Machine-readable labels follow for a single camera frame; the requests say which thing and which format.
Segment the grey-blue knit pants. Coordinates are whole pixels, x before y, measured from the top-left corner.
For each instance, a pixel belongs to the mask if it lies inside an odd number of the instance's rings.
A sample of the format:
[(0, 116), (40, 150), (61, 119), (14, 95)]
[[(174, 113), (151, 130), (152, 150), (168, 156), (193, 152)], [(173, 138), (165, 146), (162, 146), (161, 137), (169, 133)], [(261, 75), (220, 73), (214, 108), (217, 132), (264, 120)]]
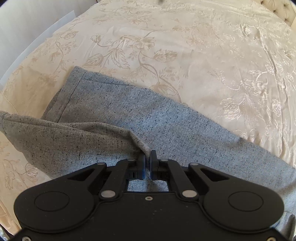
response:
[(283, 199), (277, 226), (295, 239), (295, 169), (186, 105), (75, 67), (41, 118), (1, 112), (1, 132), (51, 178), (155, 150), (268, 187)]

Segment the cream embroidered bedspread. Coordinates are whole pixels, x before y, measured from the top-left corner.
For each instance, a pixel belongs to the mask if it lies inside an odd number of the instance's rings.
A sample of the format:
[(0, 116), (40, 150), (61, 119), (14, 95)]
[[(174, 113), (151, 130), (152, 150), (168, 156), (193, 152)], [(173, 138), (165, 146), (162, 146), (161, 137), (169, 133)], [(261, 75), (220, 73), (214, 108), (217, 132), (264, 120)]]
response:
[[(295, 169), (295, 32), (255, 1), (101, 1), (10, 75), (1, 112), (41, 118), (75, 67), (186, 105)], [(1, 225), (52, 179), (1, 132)]]

